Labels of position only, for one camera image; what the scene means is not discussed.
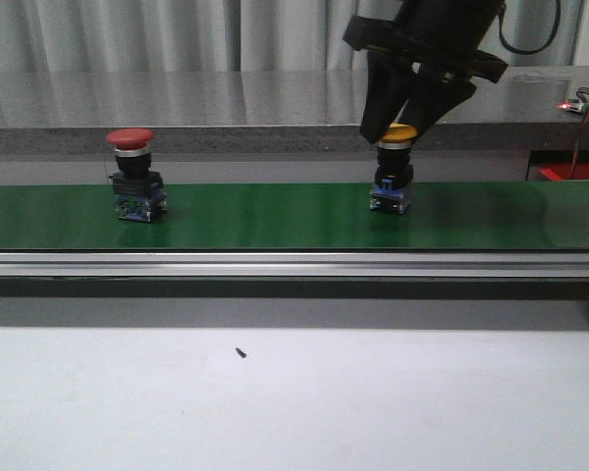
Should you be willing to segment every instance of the red button cap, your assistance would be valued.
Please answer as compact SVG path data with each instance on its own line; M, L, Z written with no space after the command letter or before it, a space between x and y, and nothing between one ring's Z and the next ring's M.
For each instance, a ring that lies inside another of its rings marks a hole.
M147 128L124 128L107 134L107 142L119 150L137 150L148 145L155 133Z

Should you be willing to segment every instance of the wire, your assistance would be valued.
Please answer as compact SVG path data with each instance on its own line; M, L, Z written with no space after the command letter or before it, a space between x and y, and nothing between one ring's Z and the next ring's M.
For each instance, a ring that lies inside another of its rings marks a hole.
M561 25L561 0L555 0L555 4L556 4L556 10L555 10L555 14L554 14L554 23L552 24L552 31L550 31L550 36L548 37L548 40L546 41L546 43L537 48L537 49L517 49L516 47L510 45L510 43L506 40L506 38L504 37L504 15L507 12L507 4L506 2L504 2L502 4L502 7L500 7L500 11L498 12L498 23L500 25L500 42L502 42L502 45L504 46L505 49L507 49L510 52L513 52L514 54L520 54L522 56L529 56L532 54L537 54L541 51L543 51L544 49L547 49L553 42L555 37L557 37L557 33L559 32L559 26Z
M568 180L573 180L576 174L576 167L578 166L578 154L580 150L580 135L582 134L582 129L589 121L589 111L585 112L580 120L580 128L578 128L578 133L576 134L576 141L573 144L573 156L571 158L571 167L569 168L569 177Z
M109 170L107 169L107 157L106 154L101 154L101 160L102 160L102 164L105 167L105 183L109 184Z
M587 96L589 96L589 87L581 86L576 90L576 96L582 103L589 103ZM571 168L569 169L569 177L568 180L573 180L576 174L576 167L578 165L578 155L580 153L580 136L582 135L582 129L585 125L589 122L589 109L584 112L582 115L582 119L580 120L580 127L578 128L578 133L576 134L576 140L573 145L573 156L571 158Z

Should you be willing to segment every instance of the chrome ring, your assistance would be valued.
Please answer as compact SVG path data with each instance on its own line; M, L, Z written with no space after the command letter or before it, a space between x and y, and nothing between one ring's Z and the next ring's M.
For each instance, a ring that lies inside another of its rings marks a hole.
M116 148L115 153L116 157L139 157L141 155L146 155L150 152L148 146L142 147L141 149L133 149L133 150L121 150Z
M405 142L382 142L379 141L377 143L377 146L380 149L384 149L384 150L403 150L403 149L409 149L412 146L412 142L407 140Z

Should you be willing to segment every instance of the yellow button cap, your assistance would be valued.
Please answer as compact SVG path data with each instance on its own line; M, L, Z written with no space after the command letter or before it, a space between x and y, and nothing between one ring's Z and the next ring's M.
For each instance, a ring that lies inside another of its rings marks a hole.
M411 125L392 123L380 141L386 143L402 143L415 138L417 134L418 131Z

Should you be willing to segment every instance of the metal frame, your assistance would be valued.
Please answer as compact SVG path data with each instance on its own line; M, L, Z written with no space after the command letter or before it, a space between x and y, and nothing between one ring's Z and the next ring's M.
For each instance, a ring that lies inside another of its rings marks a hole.
M0 252L0 277L589 281L589 251Z

